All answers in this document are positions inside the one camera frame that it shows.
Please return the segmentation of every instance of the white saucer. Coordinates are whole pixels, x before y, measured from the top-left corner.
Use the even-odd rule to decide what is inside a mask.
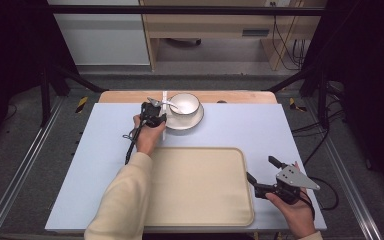
[[[192,117],[173,116],[173,113],[169,107],[167,107],[166,113],[166,127],[175,130],[186,130],[193,128],[194,126],[198,125],[199,122],[201,122],[202,118],[204,117],[204,107],[202,104],[200,104],[196,114]]]

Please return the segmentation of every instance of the metal rail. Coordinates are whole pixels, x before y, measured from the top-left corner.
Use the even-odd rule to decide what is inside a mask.
[[[61,106],[64,102],[64,97],[57,97],[56,102],[52,109],[52,115],[44,127],[39,129],[32,145],[27,151],[23,161],[18,167],[17,172],[11,180],[11,183],[8,185],[7,190],[0,200],[0,228],[8,215],[15,199],[17,198],[18,193],[20,192],[24,181],[26,180],[39,152],[48,137],[48,134],[55,123],[55,120],[60,112]]]
[[[310,101],[308,99],[304,99],[304,101],[306,106],[308,106],[314,120],[318,121],[314,100]],[[354,215],[357,218],[364,236],[366,239],[370,240],[381,240],[382,236],[376,226],[376,223],[373,220],[366,204],[364,203],[363,198],[360,195],[360,192],[358,191],[357,186],[348,173],[348,170],[345,167],[341,156],[339,155],[332,139],[329,136],[327,136],[325,144],[327,147],[326,151],[332,163],[332,167],[336,173],[336,176],[338,177],[339,182],[341,183],[341,186],[344,189],[345,196],[347,197],[348,202],[354,211]]]

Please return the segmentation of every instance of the wire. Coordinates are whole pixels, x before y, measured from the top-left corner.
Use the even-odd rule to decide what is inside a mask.
[[[333,194],[335,194],[335,203],[334,203],[331,207],[323,207],[323,208],[321,208],[320,210],[330,211],[330,210],[334,210],[335,208],[337,208],[338,205],[339,205],[339,195],[338,195],[338,192],[335,190],[335,188],[333,188],[332,185],[330,185],[328,182],[326,182],[326,181],[323,180],[323,179],[316,178],[316,177],[310,177],[310,176],[308,176],[308,178],[326,184],[330,189],[332,189]]]
[[[8,117],[6,117],[5,119],[4,119],[4,121],[6,121],[6,120],[8,120],[8,119],[10,119],[10,118],[12,118],[12,117],[14,117],[14,115],[15,115],[15,113],[17,113],[17,106],[15,106],[14,104],[10,104],[10,105],[8,105],[8,106],[13,106],[14,107],[14,112],[12,112],[11,113],[11,115],[9,115]]]
[[[320,141],[320,143],[316,146],[316,148],[314,148],[314,150],[311,152],[310,156],[307,157],[307,159],[304,161],[304,166],[307,165],[307,163],[310,161],[310,159],[314,156],[314,154],[316,154],[317,150],[319,150],[320,146],[323,144],[323,142],[326,140],[327,138],[327,135],[329,134],[329,128],[326,129],[326,133],[325,135],[323,136],[322,140]]]
[[[304,64],[304,51],[305,51],[305,40],[301,40],[301,46],[299,46],[299,41],[298,39],[295,39],[294,41],[294,46],[292,48],[292,57],[293,57],[293,61],[296,62],[298,64],[298,67],[300,69],[302,69],[302,65]],[[296,56],[295,55],[295,49],[300,48],[300,51],[299,51],[299,56]]]
[[[332,115],[330,115],[328,117],[328,119],[331,119],[337,115],[339,115],[340,113],[343,113],[344,110],[338,110],[336,111],[335,113],[333,113]],[[331,119],[330,123],[333,122],[334,120],[336,120],[337,118],[333,118]],[[308,130],[311,130],[313,128],[316,128],[320,125],[320,122],[316,122],[316,123],[312,123],[310,125],[307,125],[307,126],[304,126],[304,127],[301,127],[301,128],[297,128],[297,129],[294,129],[294,130],[291,130],[292,133],[298,133],[298,132],[304,132],[304,131],[308,131]]]
[[[283,62],[282,56],[281,56],[280,53],[277,51],[276,45],[274,44],[274,31],[275,31],[275,29],[277,29],[276,15],[274,15],[273,18],[274,18],[274,21],[273,21],[273,31],[272,31],[272,44],[273,44],[273,48],[274,48],[274,50],[276,51],[277,55],[279,56],[279,59],[280,59],[280,61],[282,62],[283,67],[285,67],[287,70],[300,70],[300,69],[288,68],[288,67],[285,65],[285,63]]]
[[[326,131],[311,133],[311,134],[307,134],[307,135],[294,135],[293,137],[311,137],[311,136],[319,135],[319,134],[322,134],[322,133],[325,133],[325,132]]]
[[[302,202],[304,202],[305,204],[307,204],[309,207],[310,207],[310,209],[311,209],[311,215],[313,216],[313,220],[316,218],[316,211],[314,211],[314,207],[313,207],[313,202],[311,201],[311,199],[310,199],[310,197],[307,195],[307,193],[305,193],[304,191],[301,191],[301,193],[303,193],[306,197],[307,197],[307,199],[304,199],[303,197],[301,197],[301,196],[298,196],[297,198],[299,199],[299,200],[301,200]]]
[[[276,28],[276,32],[277,32],[277,34],[279,35],[280,40],[281,40],[282,43],[283,43],[283,46],[285,47],[285,50],[286,50],[286,53],[287,53],[288,56],[289,56],[289,59],[291,59],[291,61],[295,64],[295,66],[299,67],[298,64],[296,64],[296,63],[294,62],[293,58],[291,57],[291,54],[289,53],[289,50],[288,50],[288,48],[286,47],[286,41],[283,40],[282,34],[280,34],[279,28],[277,27],[276,16],[273,16],[273,17],[274,17],[274,23],[275,23],[274,26],[275,26],[275,28]]]
[[[327,108],[329,108],[330,106],[332,106],[332,104],[335,104],[335,103],[342,103],[342,100],[334,100],[334,101],[330,102],[330,103],[327,105]]]
[[[123,135],[124,138],[130,139],[131,141],[129,150],[127,150],[127,153],[126,153],[126,161],[124,163],[125,165],[127,165],[130,161],[130,156],[132,155],[133,147],[135,146],[136,141],[138,140],[138,137],[139,137],[139,133],[145,124],[146,124],[146,120],[142,121],[141,124],[139,124],[139,126],[136,128],[136,131],[134,131],[135,129],[133,129],[132,131],[130,131],[129,135]]]

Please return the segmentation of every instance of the white bowl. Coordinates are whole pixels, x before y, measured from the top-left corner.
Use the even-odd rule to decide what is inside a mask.
[[[179,93],[174,95],[170,102],[176,104],[177,108],[170,105],[172,113],[179,115],[179,117],[192,117],[196,114],[201,103],[198,98],[190,93]]]

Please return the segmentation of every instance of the cream sweater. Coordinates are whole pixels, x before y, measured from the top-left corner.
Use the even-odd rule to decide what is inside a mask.
[[[95,218],[85,231],[86,240],[141,240],[151,186],[152,159],[135,153],[110,183]],[[302,240],[320,240],[320,232]]]

